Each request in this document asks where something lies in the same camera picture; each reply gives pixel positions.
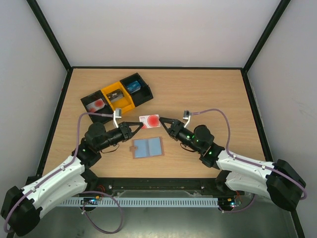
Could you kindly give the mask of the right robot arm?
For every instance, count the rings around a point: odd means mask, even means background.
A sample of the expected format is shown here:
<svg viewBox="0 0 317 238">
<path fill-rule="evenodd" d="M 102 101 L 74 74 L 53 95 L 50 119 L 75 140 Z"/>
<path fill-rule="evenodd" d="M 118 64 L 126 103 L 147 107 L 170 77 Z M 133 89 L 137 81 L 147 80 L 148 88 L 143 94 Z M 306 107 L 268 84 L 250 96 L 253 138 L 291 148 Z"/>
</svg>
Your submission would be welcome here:
<svg viewBox="0 0 317 238">
<path fill-rule="evenodd" d="M 228 147 L 217 145 L 203 124 L 190 131 L 178 119 L 161 117 L 159 121 L 172 139 L 199 154 L 206 167 L 220 171 L 215 179 L 219 193 L 244 191 L 260 195 L 286 211 L 294 211 L 299 201 L 307 197 L 305 182 L 286 161 L 259 161 L 233 153 Z"/>
</svg>

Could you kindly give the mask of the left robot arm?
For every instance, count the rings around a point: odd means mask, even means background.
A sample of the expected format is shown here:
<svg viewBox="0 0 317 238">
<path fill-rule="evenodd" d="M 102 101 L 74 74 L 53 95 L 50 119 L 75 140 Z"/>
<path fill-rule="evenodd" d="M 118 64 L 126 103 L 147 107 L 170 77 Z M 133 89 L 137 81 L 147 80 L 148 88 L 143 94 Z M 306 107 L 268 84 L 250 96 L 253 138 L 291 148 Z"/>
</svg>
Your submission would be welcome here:
<svg viewBox="0 0 317 238">
<path fill-rule="evenodd" d="M 101 151 L 131 139 L 142 127 L 141 122 L 122 122 L 106 131 L 100 122 L 91 124 L 72 154 L 54 170 L 21 189 L 14 186 L 7 191 L 0 212 L 4 230 L 24 236 L 64 200 L 91 193 L 98 177 L 90 168 L 101 158 Z"/>
</svg>

